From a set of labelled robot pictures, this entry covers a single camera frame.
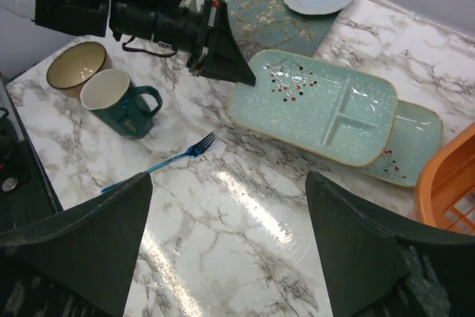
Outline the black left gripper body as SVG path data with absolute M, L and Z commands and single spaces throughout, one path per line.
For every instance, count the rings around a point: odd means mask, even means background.
M 215 2 L 204 1 L 199 13 L 187 7 L 158 6 L 150 2 L 111 0 L 109 27 L 119 41 L 123 35 L 129 40 L 122 49 L 130 53 L 147 53 L 159 58 L 174 56 L 179 50 L 189 54 L 187 67 L 191 72 L 214 72 L 212 50 L 215 40 Z M 136 39 L 145 39 L 164 48 L 168 53 L 133 48 Z

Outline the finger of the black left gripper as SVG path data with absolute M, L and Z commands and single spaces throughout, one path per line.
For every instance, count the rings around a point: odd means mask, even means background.
M 205 24 L 205 48 L 208 53 L 224 57 L 236 57 L 238 46 L 229 24 L 229 13 L 225 0 L 205 0 L 202 5 Z
M 187 68 L 193 76 L 255 86 L 256 77 L 230 32 L 210 31 L 190 53 Z

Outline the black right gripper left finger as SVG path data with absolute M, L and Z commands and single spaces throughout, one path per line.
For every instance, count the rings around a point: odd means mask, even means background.
M 148 173 L 1 234 L 2 316 L 122 316 L 152 196 Z

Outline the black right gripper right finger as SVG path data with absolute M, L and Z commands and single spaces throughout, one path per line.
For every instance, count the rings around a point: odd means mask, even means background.
M 308 173 L 334 316 L 473 316 L 474 237 L 416 222 Z

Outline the grey mug white inside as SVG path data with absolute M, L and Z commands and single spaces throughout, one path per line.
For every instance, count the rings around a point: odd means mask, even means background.
M 153 127 L 153 118 L 162 108 L 159 91 L 149 85 L 136 86 L 129 74 L 112 68 L 92 76 L 83 86 L 80 101 L 84 108 L 120 136 L 138 140 Z

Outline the dark rimmed beige bowl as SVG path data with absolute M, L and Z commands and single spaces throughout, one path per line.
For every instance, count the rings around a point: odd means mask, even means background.
M 111 58 L 103 45 L 82 42 L 68 48 L 52 61 L 46 80 L 60 94 L 79 98 L 83 86 L 92 76 L 111 68 Z

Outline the teal rectangular dish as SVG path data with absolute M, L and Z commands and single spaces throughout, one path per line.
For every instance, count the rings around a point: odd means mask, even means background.
M 383 152 L 398 104 L 391 82 L 280 50 L 249 67 L 255 86 L 236 84 L 227 107 L 237 125 L 352 167 Z
M 390 138 L 380 157 L 359 170 L 403 187 L 414 187 L 439 150 L 444 124 L 434 111 L 400 100 Z

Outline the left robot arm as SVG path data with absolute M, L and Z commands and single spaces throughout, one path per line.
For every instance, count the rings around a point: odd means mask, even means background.
M 1 0 L 1 6 L 41 27 L 72 36 L 129 36 L 168 45 L 189 55 L 194 76 L 255 84 L 229 24 L 224 0 Z

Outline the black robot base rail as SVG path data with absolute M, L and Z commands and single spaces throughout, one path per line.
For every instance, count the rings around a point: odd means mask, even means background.
M 55 215 L 62 205 L 1 81 L 1 232 Z

